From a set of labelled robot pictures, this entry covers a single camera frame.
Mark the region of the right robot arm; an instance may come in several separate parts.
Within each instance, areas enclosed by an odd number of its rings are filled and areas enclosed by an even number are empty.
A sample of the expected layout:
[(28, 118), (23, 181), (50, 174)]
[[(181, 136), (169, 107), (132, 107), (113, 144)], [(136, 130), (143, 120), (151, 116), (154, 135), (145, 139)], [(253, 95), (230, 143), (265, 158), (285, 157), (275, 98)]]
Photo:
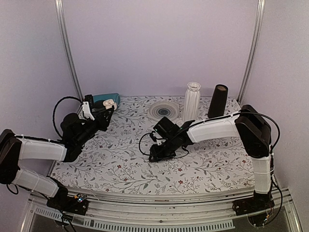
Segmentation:
[(237, 215), (253, 213), (274, 207), (271, 190), (273, 186), (273, 145), (271, 126), (265, 115), (250, 105), (243, 106), (230, 115), (195, 122), (186, 121), (181, 126), (163, 117), (154, 131), (164, 140), (150, 148), (149, 162), (158, 162), (176, 157), (178, 148), (187, 148), (202, 141), (226, 137), (239, 137), (253, 162), (255, 185), (253, 196), (233, 202)]

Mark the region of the beige earbud charging case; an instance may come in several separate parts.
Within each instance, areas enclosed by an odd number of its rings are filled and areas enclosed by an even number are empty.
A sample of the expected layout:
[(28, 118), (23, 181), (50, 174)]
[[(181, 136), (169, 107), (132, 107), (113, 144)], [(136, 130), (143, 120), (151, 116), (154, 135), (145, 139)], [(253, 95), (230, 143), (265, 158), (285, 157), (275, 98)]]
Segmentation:
[(111, 108), (113, 108), (114, 110), (117, 109), (117, 103), (115, 103), (113, 99), (103, 101), (103, 106), (105, 107), (105, 109), (111, 109)]

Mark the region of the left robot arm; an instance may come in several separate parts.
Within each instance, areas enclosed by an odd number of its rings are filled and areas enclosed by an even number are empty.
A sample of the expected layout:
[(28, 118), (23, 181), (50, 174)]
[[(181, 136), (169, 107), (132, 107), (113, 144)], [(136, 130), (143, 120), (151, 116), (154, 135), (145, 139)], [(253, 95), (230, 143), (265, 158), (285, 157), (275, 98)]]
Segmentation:
[(24, 169), (18, 163), (32, 159), (74, 162), (87, 141), (98, 131), (107, 130), (113, 112), (111, 107), (87, 119), (80, 119), (76, 113), (66, 115), (61, 123), (63, 135), (59, 141), (16, 135), (5, 129), (0, 135), (1, 184), (38, 192), (47, 198), (48, 207), (84, 216), (89, 205), (85, 195), (70, 197), (68, 189), (56, 179)]

